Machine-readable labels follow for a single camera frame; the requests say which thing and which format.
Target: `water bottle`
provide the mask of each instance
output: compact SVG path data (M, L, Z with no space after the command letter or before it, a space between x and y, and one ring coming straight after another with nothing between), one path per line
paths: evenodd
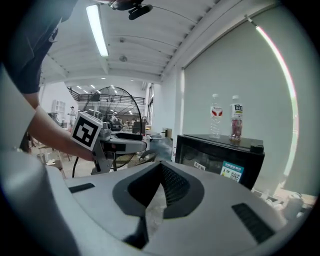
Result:
M221 119L222 119L222 107L219 101L219 95L212 95L211 103L211 124L210 124L210 138L219 139L221 134Z
M234 95L232 97L231 108L231 135L230 139L240 141L242 137L242 117L243 106L240 103L239 96Z

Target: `railing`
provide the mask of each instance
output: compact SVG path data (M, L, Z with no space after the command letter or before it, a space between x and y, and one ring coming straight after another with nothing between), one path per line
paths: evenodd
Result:
M138 105L144 105L145 104L145 98L142 97L130 97L130 96L119 96L119 95L109 95L109 94L79 94L76 91L72 90L71 88L68 88L70 91L70 94L77 102L105 102L105 103L125 103L125 104L132 104L135 100L135 102Z

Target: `fluorescent light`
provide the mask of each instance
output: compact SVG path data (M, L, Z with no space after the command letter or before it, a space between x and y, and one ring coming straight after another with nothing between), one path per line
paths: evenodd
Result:
M86 8L89 23L93 33L93 37L102 57L108 57L109 53L106 47L104 34L102 33L99 9L97 5L91 5Z
M261 36L264 38L264 40L268 43L271 50L273 51L277 61L280 64L280 67L282 69L282 73L284 75L286 85L289 90L290 98L291 98L291 107L292 107L292 139L291 139L291 147L290 152L288 156L288 160L286 162L286 166L284 169L284 174L289 175L294 160L295 155L297 151L297 144L298 144L298 137L299 137L299 111L298 111L298 102L297 102L297 95L296 95L296 89L295 84L292 79L292 76L290 74L290 71L288 69L288 66L285 62L285 59L281 55L279 49L275 45L275 43L271 40L271 38L267 35L267 33L259 26L256 26L255 29L261 34Z

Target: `mini fridge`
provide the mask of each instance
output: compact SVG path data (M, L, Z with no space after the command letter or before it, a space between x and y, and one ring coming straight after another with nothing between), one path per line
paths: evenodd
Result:
M233 179L252 189L265 158L262 140L209 134L178 135L175 162Z

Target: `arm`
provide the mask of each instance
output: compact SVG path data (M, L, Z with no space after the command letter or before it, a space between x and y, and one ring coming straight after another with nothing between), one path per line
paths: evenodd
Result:
M70 133L57 125L40 107L38 93L24 94L25 99L36 110L28 127L28 132L39 142L48 147L93 161L91 151L78 145L71 139Z

